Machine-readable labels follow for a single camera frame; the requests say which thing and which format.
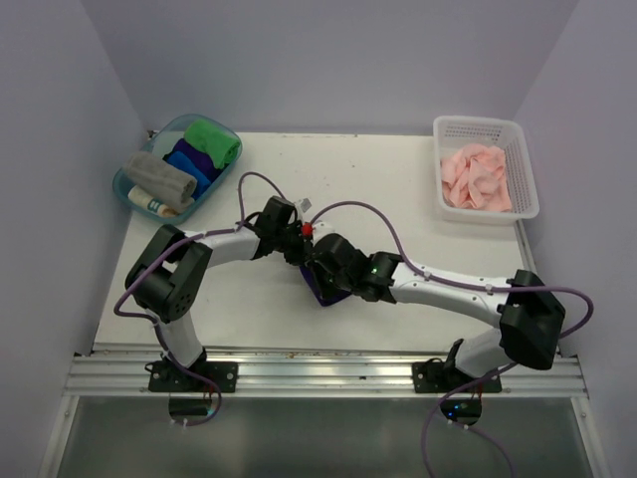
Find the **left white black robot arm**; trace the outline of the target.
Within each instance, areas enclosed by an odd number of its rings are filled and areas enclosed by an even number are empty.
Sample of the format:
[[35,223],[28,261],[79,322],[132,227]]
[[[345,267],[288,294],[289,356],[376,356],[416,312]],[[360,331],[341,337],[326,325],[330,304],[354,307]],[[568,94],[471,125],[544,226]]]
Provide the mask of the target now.
[[125,317],[121,306],[129,298],[142,308],[134,316],[152,323],[164,355],[174,364],[171,377],[181,388],[196,390],[207,377],[204,347],[190,314],[205,273],[274,252],[300,265],[305,253],[303,212],[301,205],[273,196],[263,210],[233,228],[188,235],[165,225],[146,245],[124,280],[125,292],[114,312]]

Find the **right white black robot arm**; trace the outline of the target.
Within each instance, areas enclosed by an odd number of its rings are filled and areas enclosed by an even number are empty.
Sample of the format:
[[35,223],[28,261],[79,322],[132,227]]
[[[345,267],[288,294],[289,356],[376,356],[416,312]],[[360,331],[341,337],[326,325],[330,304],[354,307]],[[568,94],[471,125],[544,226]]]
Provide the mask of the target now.
[[366,302],[429,306],[488,325],[449,350],[438,374],[452,389],[466,390],[512,362],[536,370],[553,365],[565,310],[530,271],[511,279],[472,277],[468,288],[459,288],[434,280],[422,265],[410,269],[398,254],[366,255],[337,233],[314,237],[308,252],[306,265],[325,301],[351,294]]

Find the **grey towel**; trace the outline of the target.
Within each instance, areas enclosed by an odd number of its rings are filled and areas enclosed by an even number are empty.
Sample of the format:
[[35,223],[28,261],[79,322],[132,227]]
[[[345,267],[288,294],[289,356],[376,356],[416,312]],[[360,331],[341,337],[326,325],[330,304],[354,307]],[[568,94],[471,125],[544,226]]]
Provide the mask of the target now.
[[197,180],[147,151],[133,153],[123,165],[124,174],[154,198],[182,213],[193,201]]

